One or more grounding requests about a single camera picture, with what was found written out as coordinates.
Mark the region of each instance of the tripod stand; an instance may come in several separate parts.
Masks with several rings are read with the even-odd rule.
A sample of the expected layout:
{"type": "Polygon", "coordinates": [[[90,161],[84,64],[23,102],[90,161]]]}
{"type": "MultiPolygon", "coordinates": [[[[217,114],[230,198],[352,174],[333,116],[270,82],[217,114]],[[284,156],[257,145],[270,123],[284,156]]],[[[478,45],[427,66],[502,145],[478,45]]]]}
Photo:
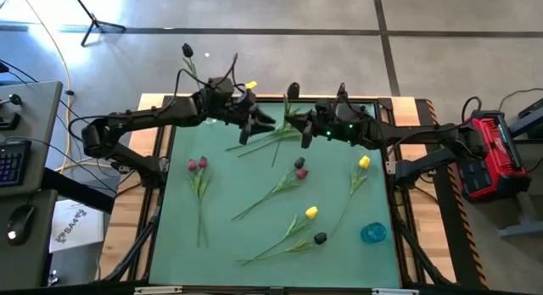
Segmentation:
{"type": "Polygon", "coordinates": [[[94,29],[95,26],[96,26],[96,28],[99,28],[99,29],[102,29],[102,25],[106,25],[106,26],[109,26],[109,27],[122,29],[123,31],[126,30],[126,27],[123,26],[123,25],[117,25],[117,24],[112,24],[112,23],[103,22],[101,20],[98,20],[96,18],[96,16],[94,16],[94,14],[92,14],[92,13],[90,13],[88,11],[87,7],[85,7],[85,5],[83,4],[83,2],[81,0],[77,0],[77,2],[81,5],[81,7],[85,11],[85,13],[91,19],[91,25],[88,27],[87,33],[85,33],[85,36],[83,37],[83,40],[81,41],[81,45],[83,47],[85,47],[85,42],[87,41],[88,35],[91,33],[91,31],[94,29]]]}

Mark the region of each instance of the keyboard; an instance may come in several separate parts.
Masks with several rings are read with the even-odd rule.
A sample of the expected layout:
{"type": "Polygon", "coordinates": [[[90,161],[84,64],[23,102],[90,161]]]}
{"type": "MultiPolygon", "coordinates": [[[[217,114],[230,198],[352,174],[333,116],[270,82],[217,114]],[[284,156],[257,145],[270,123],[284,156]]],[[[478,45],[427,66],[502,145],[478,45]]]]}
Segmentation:
{"type": "Polygon", "coordinates": [[[23,182],[31,141],[0,142],[0,187],[23,182]]]}

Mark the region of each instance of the red power station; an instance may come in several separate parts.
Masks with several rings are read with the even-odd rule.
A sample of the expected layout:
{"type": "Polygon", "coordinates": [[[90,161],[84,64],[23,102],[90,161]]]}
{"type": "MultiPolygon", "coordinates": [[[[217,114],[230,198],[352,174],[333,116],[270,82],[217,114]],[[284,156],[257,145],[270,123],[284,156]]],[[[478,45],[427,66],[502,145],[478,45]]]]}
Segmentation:
{"type": "Polygon", "coordinates": [[[489,153],[480,162],[456,162],[462,195],[472,202],[486,202],[527,191],[531,178],[520,160],[504,114],[475,111],[471,123],[474,129],[483,133],[489,153]]]}

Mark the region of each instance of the computer mouse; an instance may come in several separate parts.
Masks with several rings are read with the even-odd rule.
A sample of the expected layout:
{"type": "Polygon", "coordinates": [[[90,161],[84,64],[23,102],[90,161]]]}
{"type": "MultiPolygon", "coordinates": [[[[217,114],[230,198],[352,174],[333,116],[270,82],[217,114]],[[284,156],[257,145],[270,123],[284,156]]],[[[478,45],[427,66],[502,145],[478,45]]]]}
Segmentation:
{"type": "Polygon", "coordinates": [[[31,234],[32,218],[36,208],[30,205],[22,205],[14,210],[8,219],[8,243],[10,245],[22,245],[31,234]]]}

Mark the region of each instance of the yellow cable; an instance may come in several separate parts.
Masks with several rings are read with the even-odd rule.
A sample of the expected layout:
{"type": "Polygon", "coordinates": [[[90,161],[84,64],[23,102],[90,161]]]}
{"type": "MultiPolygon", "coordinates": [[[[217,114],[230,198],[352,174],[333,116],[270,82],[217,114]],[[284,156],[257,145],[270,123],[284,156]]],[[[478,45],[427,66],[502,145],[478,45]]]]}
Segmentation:
{"type": "Polygon", "coordinates": [[[68,66],[66,65],[66,61],[64,60],[64,56],[62,55],[62,53],[60,52],[60,48],[59,48],[59,45],[57,44],[57,42],[54,40],[53,38],[53,35],[51,34],[51,32],[49,32],[49,29],[45,26],[45,24],[43,23],[43,20],[42,18],[40,17],[40,15],[37,14],[36,10],[34,9],[34,7],[32,7],[31,3],[28,1],[28,0],[25,0],[26,4],[28,4],[28,7],[31,8],[32,12],[34,13],[34,15],[37,17],[37,19],[40,21],[40,24],[42,24],[43,26],[43,29],[45,29],[45,31],[47,32],[47,34],[49,35],[49,37],[51,38],[51,41],[53,41],[53,44],[54,46],[57,48],[57,52],[59,53],[59,56],[60,56],[60,59],[62,60],[62,65],[64,66],[64,72],[66,73],[66,80],[68,81],[68,90],[71,91],[71,78],[70,78],[70,72],[68,71],[68,66]]]}
{"type": "MultiPolygon", "coordinates": [[[[68,95],[68,108],[66,109],[66,125],[70,124],[70,110],[71,109],[71,95],[68,95]]],[[[66,154],[70,155],[71,152],[71,136],[70,133],[67,133],[66,135],[66,154]]],[[[66,168],[66,160],[68,160],[67,157],[64,156],[64,161],[62,163],[62,167],[60,167],[60,173],[64,173],[64,169],[66,168]]]]}
{"type": "MultiPolygon", "coordinates": [[[[77,161],[76,163],[67,164],[64,168],[67,170],[67,169],[71,169],[71,168],[77,168],[77,167],[79,167],[79,165],[98,166],[98,164],[95,164],[95,163],[84,163],[84,162],[81,162],[81,161],[77,161]]],[[[106,165],[106,164],[100,164],[100,167],[113,169],[111,166],[106,165]]],[[[55,169],[55,171],[60,172],[61,168],[62,167],[58,167],[57,169],[55,169]]]]}

